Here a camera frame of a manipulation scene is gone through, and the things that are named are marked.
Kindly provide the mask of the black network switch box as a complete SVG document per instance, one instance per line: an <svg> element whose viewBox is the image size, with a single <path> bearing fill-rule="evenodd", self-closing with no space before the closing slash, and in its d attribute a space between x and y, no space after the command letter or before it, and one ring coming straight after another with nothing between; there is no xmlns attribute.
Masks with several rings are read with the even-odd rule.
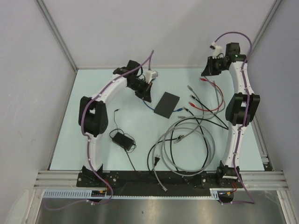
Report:
<svg viewBox="0 0 299 224"><path fill-rule="evenodd" d="M165 92L154 109L154 113L158 114L164 118L169 119L174 112L180 112L183 109L179 108L175 110L180 97L173 95L171 93Z"/></svg>

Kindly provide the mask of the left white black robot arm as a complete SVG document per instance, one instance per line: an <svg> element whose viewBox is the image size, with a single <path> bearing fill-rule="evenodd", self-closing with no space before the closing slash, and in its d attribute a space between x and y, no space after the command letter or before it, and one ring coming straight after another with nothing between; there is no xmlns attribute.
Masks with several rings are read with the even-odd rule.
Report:
<svg viewBox="0 0 299 224"><path fill-rule="evenodd" d="M105 181L103 174L98 172L103 167L104 156L97 155L97 143L108 127L107 104L125 88L132 89L138 98L151 102L152 81L158 77L158 72L148 68L143 73L144 78L139 78L138 71L143 70L143 65L130 60L126 67L113 71L111 79L100 91L80 100L78 124L87 138L84 167L90 170L87 181L92 186L97 187Z"/></svg>

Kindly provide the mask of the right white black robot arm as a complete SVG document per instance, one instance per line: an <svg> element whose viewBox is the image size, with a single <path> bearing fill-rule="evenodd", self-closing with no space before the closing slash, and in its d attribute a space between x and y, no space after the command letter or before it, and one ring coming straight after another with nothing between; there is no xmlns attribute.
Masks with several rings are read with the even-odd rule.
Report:
<svg viewBox="0 0 299 224"><path fill-rule="evenodd" d="M210 48L214 52L208 57L207 65L201 75L203 77L216 76L222 71L228 71L234 87L234 94L225 111L225 119L229 124L226 150L215 176L215 181L220 187L227 187L241 178L239 154L242 139L247 126L255 116L260 96L252 90L248 76L247 56L241 54L238 43L228 43L223 57L219 57L222 47L217 43L213 42Z"/></svg>

